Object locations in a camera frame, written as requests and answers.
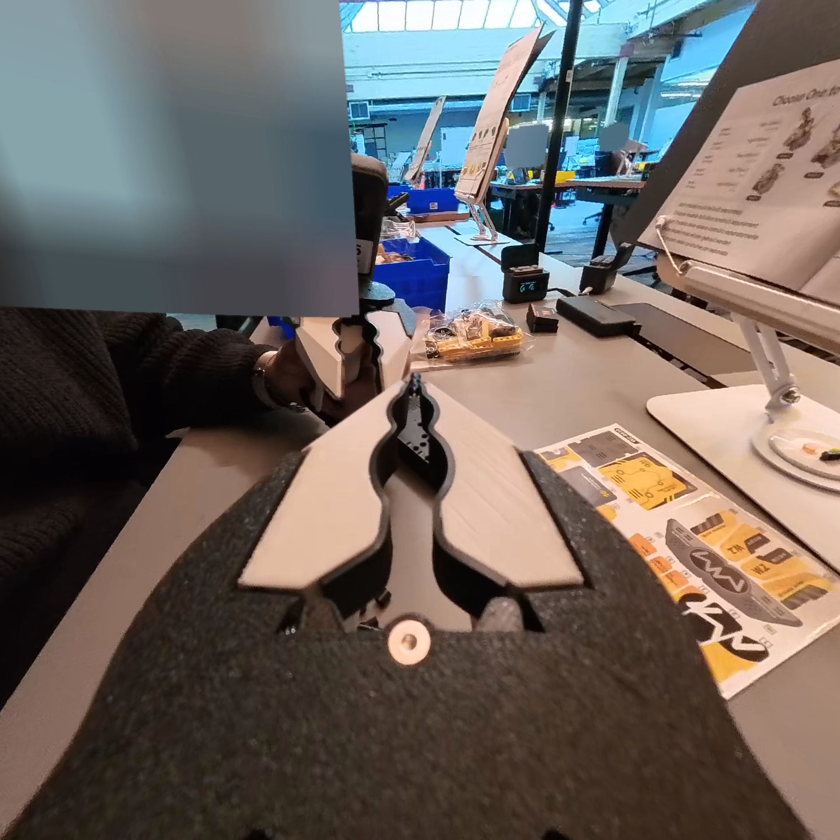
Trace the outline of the person's left forearm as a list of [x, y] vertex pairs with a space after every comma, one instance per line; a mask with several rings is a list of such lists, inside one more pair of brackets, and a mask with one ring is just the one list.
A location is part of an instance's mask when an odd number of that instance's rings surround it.
[[228, 329], [185, 330], [162, 313], [98, 311], [138, 438], [265, 413], [256, 364], [269, 347]]

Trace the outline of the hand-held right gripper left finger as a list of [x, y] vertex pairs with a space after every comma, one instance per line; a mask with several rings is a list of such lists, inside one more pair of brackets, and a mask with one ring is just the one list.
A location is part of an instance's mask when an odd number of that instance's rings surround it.
[[303, 450], [240, 587], [318, 591], [340, 611], [359, 611], [385, 590], [392, 536], [384, 487], [410, 395], [399, 381]]

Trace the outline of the black pole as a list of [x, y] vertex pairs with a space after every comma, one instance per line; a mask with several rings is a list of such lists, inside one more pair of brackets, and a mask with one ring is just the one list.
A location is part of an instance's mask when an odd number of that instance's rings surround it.
[[560, 166], [560, 151], [564, 136], [564, 121], [571, 96], [571, 86], [574, 75], [574, 59], [581, 29], [582, 10], [582, 1], [570, 2], [570, 12], [566, 19], [566, 27], [563, 36], [563, 48], [560, 59], [560, 71], [554, 97], [552, 125], [549, 133], [549, 146], [542, 170], [542, 190], [540, 193], [539, 214], [534, 236], [534, 244], [537, 246], [538, 254], [543, 253], [545, 250], [546, 239], [550, 227], [550, 213], [553, 206], [556, 175]]

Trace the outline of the blue storage bin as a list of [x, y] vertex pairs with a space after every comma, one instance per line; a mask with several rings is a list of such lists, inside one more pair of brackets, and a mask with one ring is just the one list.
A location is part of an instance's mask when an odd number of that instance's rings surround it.
[[411, 215], [454, 213], [459, 210], [460, 201], [452, 187], [413, 189], [409, 185], [389, 185], [386, 197], [392, 200], [407, 194], [405, 212]]
[[377, 247], [373, 279], [410, 308], [446, 309], [450, 256], [426, 237], [390, 238]]

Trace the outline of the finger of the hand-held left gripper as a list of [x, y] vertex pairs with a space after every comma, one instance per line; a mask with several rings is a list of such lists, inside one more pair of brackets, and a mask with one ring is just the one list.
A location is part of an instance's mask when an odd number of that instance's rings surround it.
[[372, 360], [379, 389], [404, 382], [410, 371], [412, 336], [396, 311], [373, 311], [366, 315], [372, 328]]
[[298, 353], [316, 383], [337, 403], [345, 399], [348, 361], [341, 317], [302, 317], [296, 330]]

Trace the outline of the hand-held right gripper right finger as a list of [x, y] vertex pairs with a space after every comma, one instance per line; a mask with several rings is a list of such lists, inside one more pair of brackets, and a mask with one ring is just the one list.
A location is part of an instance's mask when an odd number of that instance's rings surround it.
[[481, 614], [495, 598], [582, 585], [558, 519], [525, 454], [496, 427], [433, 384], [448, 476], [436, 491], [433, 568], [447, 598]]

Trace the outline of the clear bag of yellow parts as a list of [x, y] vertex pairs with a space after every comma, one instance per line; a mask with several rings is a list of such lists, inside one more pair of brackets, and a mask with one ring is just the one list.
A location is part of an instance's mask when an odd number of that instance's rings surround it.
[[507, 359], [530, 351], [532, 336], [500, 300], [486, 299], [447, 311], [416, 310], [409, 371], [423, 373]]

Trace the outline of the black charging case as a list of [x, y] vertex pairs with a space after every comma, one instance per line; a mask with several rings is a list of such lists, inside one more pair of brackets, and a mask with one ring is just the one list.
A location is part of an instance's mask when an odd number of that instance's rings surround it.
[[537, 244], [508, 245], [500, 252], [502, 299], [510, 304], [542, 301], [547, 297], [550, 274], [539, 264]]

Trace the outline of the instruction booklet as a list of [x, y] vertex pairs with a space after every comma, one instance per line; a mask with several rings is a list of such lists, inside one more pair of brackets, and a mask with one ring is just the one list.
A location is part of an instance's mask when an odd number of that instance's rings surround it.
[[640, 239], [837, 306], [839, 61], [738, 89]]

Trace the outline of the person's left hand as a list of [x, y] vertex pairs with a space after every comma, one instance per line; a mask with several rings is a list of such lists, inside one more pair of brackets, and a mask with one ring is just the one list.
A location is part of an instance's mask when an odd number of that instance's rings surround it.
[[264, 378], [267, 392], [275, 403], [285, 407], [305, 407], [328, 426], [358, 411], [370, 397], [364, 390], [364, 384], [355, 382], [348, 388], [342, 401], [325, 395], [320, 408], [315, 407], [317, 383], [301, 361], [293, 342], [284, 343], [274, 353], [266, 365]]

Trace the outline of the background wooden desk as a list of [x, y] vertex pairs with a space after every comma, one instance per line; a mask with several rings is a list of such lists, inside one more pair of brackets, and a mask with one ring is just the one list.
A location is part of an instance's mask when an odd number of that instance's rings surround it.
[[[637, 175], [576, 179], [562, 184], [560, 205], [549, 211], [549, 232], [543, 252], [572, 267], [591, 258], [614, 254], [612, 228], [622, 221], [619, 207], [630, 207], [646, 182]], [[500, 204], [500, 231], [517, 244], [530, 244], [536, 234], [541, 185], [493, 182], [490, 201]]]

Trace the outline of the white book stand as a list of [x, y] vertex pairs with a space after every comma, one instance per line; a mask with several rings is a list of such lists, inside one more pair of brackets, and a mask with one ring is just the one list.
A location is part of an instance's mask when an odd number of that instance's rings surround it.
[[[630, 240], [644, 245], [641, 235], [738, 89], [838, 57], [838, 2], [758, 2], [627, 216]], [[838, 395], [803, 394], [779, 333], [838, 354], [839, 302], [674, 256], [666, 245], [645, 246], [657, 250], [668, 284], [730, 312], [763, 380], [763, 387], [657, 396], [648, 412], [838, 571], [838, 461], [802, 453], [806, 443], [838, 448]]]

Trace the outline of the wooden background book stand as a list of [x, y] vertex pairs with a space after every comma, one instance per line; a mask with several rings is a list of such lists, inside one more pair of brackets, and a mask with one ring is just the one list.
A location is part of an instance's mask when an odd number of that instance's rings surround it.
[[465, 204], [476, 226], [473, 234], [457, 234], [467, 246], [496, 245], [496, 230], [487, 210], [487, 193], [509, 132], [508, 109], [523, 79], [532, 68], [553, 31], [533, 28], [503, 53], [470, 136], [465, 162], [458, 176], [455, 196]]
[[412, 188], [418, 188], [422, 179], [424, 165], [432, 147], [433, 135], [443, 113], [446, 101], [447, 97], [442, 96], [434, 102], [425, 125], [423, 126], [423, 131], [421, 132], [419, 141], [416, 144], [411, 162], [406, 169], [404, 180]]

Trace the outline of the black perforated battery box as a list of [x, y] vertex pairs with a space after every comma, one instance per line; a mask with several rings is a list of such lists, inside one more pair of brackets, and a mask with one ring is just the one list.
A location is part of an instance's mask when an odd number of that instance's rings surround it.
[[433, 490], [441, 490], [448, 476], [448, 451], [437, 433], [439, 405], [423, 384], [421, 396], [401, 398], [404, 422], [397, 435], [402, 462]]

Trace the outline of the black charger adapter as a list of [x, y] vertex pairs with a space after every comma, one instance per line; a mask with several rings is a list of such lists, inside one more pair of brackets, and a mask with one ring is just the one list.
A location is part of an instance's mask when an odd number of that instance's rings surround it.
[[634, 250], [634, 244], [620, 244], [615, 255], [594, 257], [582, 269], [580, 294], [601, 296], [612, 289], [618, 273], [627, 265]]

